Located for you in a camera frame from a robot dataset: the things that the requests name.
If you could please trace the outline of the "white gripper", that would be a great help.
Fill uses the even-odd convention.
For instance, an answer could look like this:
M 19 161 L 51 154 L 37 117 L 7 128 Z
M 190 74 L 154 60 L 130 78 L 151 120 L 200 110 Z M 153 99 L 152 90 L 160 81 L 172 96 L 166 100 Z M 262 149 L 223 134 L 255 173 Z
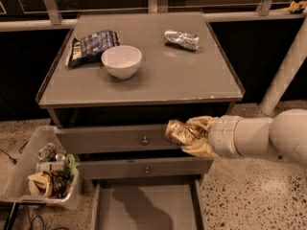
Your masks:
M 181 149 L 195 157 L 213 157 L 215 152 L 223 158 L 239 158 L 241 154 L 234 142 L 235 129 L 242 120 L 239 116 L 200 116 L 189 119 L 186 124 L 193 135 L 205 135 L 208 142 L 182 146 Z

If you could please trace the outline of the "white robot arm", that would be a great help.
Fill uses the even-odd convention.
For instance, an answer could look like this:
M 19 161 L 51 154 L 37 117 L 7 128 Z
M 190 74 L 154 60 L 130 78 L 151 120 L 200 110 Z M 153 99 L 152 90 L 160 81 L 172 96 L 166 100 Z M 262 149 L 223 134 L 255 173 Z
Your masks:
M 182 150 L 197 157 L 259 158 L 307 167 L 307 110 L 290 109 L 274 118 L 200 116 L 187 122 L 205 136 Z

